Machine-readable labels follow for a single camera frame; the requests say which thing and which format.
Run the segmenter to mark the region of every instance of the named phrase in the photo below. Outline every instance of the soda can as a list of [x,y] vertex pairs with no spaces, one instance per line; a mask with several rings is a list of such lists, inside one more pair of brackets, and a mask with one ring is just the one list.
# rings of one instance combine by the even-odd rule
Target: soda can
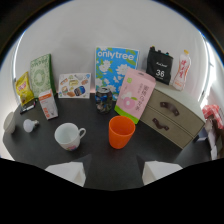
[[109,88],[100,87],[96,91],[96,108],[100,114],[107,114],[112,108],[112,92]]

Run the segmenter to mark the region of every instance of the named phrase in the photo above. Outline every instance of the plastic cup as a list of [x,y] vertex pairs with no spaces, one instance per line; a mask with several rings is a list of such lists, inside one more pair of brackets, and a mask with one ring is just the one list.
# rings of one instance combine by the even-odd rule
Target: plastic cup
[[115,149],[121,149],[127,145],[135,132],[134,122],[125,116],[113,117],[109,122],[109,142]]

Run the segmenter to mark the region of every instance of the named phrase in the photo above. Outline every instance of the green package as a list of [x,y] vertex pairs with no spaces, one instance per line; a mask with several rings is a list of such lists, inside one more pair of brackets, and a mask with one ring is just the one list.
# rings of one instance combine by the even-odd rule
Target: green package
[[41,56],[30,63],[30,81],[34,98],[38,98],[41,92],[52,89],[56,94],[54,77],[51,66],[51,54]]

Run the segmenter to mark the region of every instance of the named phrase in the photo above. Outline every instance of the dark tabletop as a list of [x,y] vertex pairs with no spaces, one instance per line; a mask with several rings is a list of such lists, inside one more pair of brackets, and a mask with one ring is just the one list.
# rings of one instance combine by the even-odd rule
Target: dark tabletop
[[[40,103],[34,109],[20,114],[15,111],[16,130],[5,133],[3,142],[17,162],[46,169],[50,165],[71,161],[83,161],[86,172],[85,188],[99,190],[124,190],[144,186],[142,170],[144,161],[179,164],[182,168],[210,161],[208,142],[192,142],[179,148],[154,129],[139,121],[136,131],[122,149],[113,149],[108,140],[108,124],[118,114],[115,102],[109,114],[99,114],[95,94],[90,99],[58,99],[55,96],[59,116],[47,120]],[[25,119],[37,120],[40,125],[31,133],[25,132]],[[77,150],[66,151],[55,140],[54,132],[63,123],[74,123],[85,128]]]

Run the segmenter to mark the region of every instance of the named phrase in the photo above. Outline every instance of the white wall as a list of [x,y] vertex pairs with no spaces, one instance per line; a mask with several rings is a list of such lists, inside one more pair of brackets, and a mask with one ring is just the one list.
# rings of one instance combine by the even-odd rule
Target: white wall
[[207,105],[218,105],[224,113],[224,68],[217,52],[211,47],[214,54],[214,67],[211,73],[211,87],[208,91],[208,96],[205,98]]
[[201,94],[207,57],[199,31],[175,11],[149,0],[76,0],[45,14],[30,26],[18,49],[16,76],[30,71],[30,61],[52,55],[56,89],[59,75],[91,72],[95,92],[95,46],[140,50],[138,70],[146,70],[149,47],[173,56],[172,79],[179,55],[192,60],[185,86],[196,99]]
[[12,87],[12,58],[16,44],[14,44],[6,55],[0,69],[0,155],[4,159],[14,160],[3,143],[5,118],[11,111],[17,108],[16,98]]

